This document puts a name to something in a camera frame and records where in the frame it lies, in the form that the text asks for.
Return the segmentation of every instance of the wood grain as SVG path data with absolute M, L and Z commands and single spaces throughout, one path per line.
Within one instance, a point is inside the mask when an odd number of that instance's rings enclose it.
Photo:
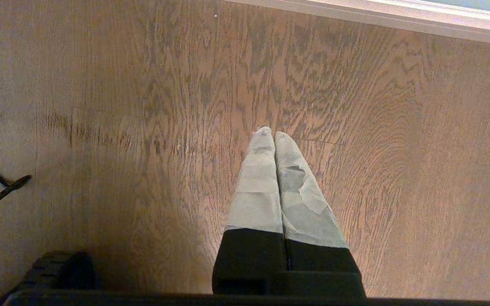
M 370 296 L 490 299 L 490 45 L 218 0 L 0 2 L 0 171 L 34 176 L 0 203 L 0 293 L 57 249 L 107 289 L 210 292 L 263 124 Z

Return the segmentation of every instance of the wooden floor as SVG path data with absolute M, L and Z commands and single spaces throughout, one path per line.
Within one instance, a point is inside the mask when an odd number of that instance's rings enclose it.
M 0 293 L 51 250 L 210 292 L 251 132 L 297 139 L 369 296 L 490 299 L 490 45 L 219 0 L 0 1 Z

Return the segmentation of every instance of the baseboard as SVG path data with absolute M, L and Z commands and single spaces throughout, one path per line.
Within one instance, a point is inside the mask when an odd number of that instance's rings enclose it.
M 490 43 L 490 11 L 422 0 L 227 0 Z

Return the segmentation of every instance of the trim molding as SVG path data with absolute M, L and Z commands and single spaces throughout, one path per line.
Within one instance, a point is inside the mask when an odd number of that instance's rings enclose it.
M 490 11 L 423 0 L 226 0 L 490 43 Z

